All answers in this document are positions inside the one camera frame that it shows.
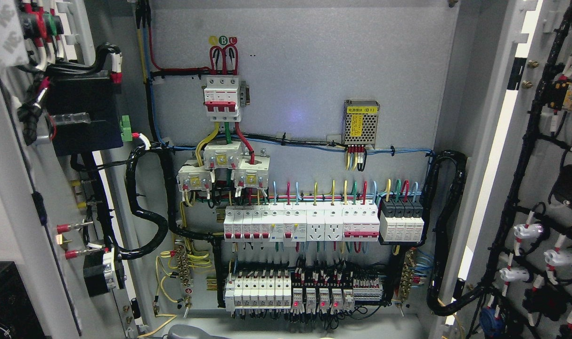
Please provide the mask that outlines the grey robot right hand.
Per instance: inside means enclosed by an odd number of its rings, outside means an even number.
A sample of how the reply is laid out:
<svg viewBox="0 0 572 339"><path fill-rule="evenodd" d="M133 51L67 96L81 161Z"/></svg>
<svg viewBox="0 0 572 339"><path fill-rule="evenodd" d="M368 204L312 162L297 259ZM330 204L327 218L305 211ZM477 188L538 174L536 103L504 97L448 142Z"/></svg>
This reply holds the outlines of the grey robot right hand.
<svg viewBox="0 0 572 339"><path fill-rule="evenodd" d="M211 335L195 326L176 324L169 329L167 339L226 339L226 337Z"/></svg>

